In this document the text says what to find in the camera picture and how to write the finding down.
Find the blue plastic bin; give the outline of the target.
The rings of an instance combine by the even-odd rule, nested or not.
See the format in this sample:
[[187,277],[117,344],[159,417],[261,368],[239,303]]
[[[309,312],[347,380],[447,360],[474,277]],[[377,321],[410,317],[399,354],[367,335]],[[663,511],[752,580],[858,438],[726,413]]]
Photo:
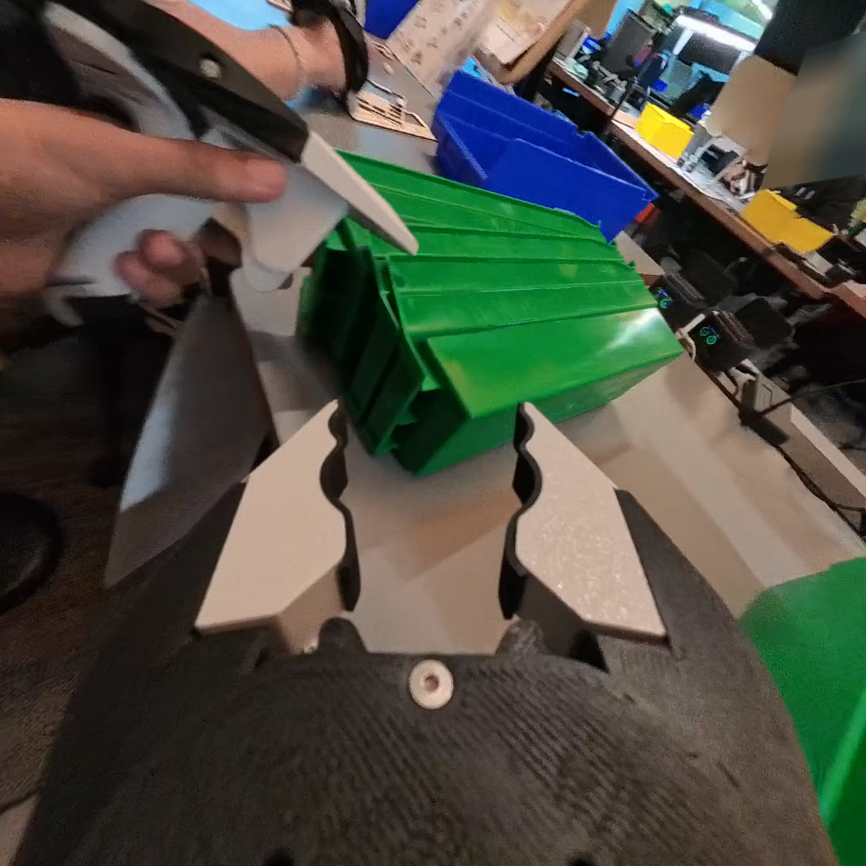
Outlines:
[[364,31],[386,40],[396,30],[418,1],[364,1]]
[[592,133],[464,71],[444,89],[431,128],[443,177],[571,212],[608,241],[658,197]]

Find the wooden cutout sheet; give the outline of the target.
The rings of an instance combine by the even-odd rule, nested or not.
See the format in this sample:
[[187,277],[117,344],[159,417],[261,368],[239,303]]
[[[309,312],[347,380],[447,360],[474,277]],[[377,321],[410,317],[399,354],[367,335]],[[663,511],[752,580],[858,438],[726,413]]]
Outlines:
[[373,80],[343,99],[346,112],[358,123],[413,138],[435,141],[428,123],[410,110],[406,97]]

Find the green plastic bin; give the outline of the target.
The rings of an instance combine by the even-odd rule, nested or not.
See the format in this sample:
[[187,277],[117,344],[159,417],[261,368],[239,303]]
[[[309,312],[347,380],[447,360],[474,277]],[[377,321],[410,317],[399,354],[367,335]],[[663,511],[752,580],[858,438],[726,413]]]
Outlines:
[[347,336],[384,305],[413,340],[655,308],[604,240],[424,227],[419,253],[397,252],[345,221],[319,248],[300,290],[310,336]]
[[682,348],[655,309],[411,341],[393,334],[362,408],[345,396],[369,454],[422,477],[512,441],[519,404],[560,422],[602,407]]
[[865,863],[865,558],[765,589],[740,624],[792,718],[842,865]]
[[348,151],[338,154],[418,236],[422,255],[621,263],[583,218]]

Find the yellow plastic bin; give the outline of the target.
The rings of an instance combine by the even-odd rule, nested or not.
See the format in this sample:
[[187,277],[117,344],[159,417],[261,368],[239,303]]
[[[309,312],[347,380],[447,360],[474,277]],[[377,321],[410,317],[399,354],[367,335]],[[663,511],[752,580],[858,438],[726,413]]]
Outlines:
[[644,106],[635,131],[649,146],[675,161],[683,156],[694,135],[691,126],[653,104]]
[[759,190],[741,212],[741,219],[768,242],[797,254],[811,254],[834,234],[798,214],[795,203],[769,189]]

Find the black computer monitor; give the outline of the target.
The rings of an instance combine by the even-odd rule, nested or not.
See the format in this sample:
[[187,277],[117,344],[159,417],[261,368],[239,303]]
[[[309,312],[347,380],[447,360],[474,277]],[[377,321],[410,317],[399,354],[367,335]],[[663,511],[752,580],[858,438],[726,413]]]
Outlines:
[[679,62],[729,74],[757,46],[757,39],[742,34],[718,16],[698,9],[682,9],[666,36],[664,50]]

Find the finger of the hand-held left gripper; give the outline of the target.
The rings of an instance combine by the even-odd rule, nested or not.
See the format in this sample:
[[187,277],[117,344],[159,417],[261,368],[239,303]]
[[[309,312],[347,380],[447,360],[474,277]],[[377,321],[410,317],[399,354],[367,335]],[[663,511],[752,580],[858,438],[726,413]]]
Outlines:
[[241,273],[250,287],[279,290],[346,218],[402,252],[419,243],[393,207],[315,132],[299,157],[282,157],[286,185],[268,203],[245,206]]

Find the another person's forearm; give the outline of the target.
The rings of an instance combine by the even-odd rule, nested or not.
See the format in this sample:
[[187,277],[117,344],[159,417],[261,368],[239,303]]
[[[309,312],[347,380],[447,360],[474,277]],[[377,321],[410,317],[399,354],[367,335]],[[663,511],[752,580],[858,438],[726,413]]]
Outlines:
[[334,25],[313,28],[234,27],[191,2],[153,2],[188,24],[232,57],[279,98],[288,101],[306,88],[341,92],[347,77]]

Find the long wooden table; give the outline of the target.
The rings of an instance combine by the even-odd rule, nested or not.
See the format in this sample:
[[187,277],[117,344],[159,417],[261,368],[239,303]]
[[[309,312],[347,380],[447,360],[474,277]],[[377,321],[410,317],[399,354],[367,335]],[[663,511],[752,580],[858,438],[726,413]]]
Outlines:
[[757,232],[741,217],[741,209],[731,206],[727,200],[719,198],[720,186],[715,181],[704,185],[695,183],[688,178],[676,164],[676,161],[649,145],[634,129],[634,118],[616,109],[598,92],[585,85],[573,71],[574,67],[567,61],[554,59],[548,67],[546,76],[562,84],[565,88],[576,92],[585,99],[604,120],[612,125],[608,137],[613,146],[624,148],[635,158],[643,168],[653,175],[663,179],[667,187],[679,190],[706,217],[710,218],[727,235],[746,247],[764,265],[770,267],[786,285],[800,296],[817,302],[827,302],[842,306],[858,319],[865,318],[864,285],[847,281],[837,287],[825,287],[813,279],[805,269],[802,259],[787,258],[781,248],[770,244],[760,232]]

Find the brown cardboard box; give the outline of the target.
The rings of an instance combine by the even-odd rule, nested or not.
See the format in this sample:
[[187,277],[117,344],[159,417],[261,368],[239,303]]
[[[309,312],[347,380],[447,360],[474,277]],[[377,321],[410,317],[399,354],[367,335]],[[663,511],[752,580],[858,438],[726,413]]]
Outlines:
[[578,38],[602,35],[616,1],[497,2],[473,58],[497,84],[523,81],[537,66],[545,68],[568,33]]

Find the black power station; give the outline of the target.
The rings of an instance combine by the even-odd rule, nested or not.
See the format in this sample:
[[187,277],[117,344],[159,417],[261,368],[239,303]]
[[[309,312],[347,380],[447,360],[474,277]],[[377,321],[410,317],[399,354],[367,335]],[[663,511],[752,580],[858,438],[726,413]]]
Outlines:
[[724,373],[750,359],[758,349],[752,333],[725,310],[707,311],[685,333],[694,345],[696,360],[715,373]]
[[709,306],[705,297],[679,273],[665,274],[650,288],[650,292],[673,331],[687,326]]

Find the printed instruction sheet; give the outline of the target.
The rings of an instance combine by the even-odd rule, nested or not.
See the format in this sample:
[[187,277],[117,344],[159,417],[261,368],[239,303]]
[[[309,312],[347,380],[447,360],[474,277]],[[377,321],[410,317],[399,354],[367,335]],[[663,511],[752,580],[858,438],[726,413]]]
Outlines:
[[395,59],[436,97],[481,43],[499,1],[421,1],[386,41]]

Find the grey desk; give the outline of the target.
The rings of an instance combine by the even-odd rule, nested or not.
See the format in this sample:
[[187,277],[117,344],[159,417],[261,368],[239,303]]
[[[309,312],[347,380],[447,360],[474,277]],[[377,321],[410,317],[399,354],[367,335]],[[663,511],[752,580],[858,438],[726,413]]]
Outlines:
[[[271,294],[233,275],[234,308],[207,303],[173,347],[138,439],[102,579],[185,534],[253,462],[335,391],[295,336],[299,282]],[[560,425],[630,491],[735,615],[764,588],[864,556],[864,541],[807,491],[785,459],[740,426],[687,356],[612,404]],[[362,589],[352,620],[374,650],[485,652],[505,622],[496,599],[507,521],[518,506],[510,443],[424,479],[345,452]]]

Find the person's left hand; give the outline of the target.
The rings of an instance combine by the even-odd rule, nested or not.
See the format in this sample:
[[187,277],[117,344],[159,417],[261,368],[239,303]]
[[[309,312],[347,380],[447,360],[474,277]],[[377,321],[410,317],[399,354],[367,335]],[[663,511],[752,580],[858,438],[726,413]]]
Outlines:
[[285,170],[265,158],[8,99],[1,102],[1,151],[4,299],[47,287],[69,236],[127,199],[268,203],[287,182]]

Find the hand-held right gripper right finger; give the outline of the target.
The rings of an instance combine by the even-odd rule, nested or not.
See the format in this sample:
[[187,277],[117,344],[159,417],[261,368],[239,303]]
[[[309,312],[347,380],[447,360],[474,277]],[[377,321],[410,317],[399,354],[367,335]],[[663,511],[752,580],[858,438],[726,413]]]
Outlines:
[[499,605],[547,644],[586,635],[650,644],[668,634],[626,520],[621,490],[531,403],[518,405]]

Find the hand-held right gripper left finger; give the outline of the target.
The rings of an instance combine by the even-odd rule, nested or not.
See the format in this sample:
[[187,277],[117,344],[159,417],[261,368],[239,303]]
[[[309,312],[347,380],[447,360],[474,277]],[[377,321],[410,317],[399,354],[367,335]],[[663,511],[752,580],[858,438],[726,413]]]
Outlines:
[[332,400],[244,482],[195,628],[256,627],[288,652],[314,651],[328,620],[354,610],[360,567],[347,487],[347,423]]

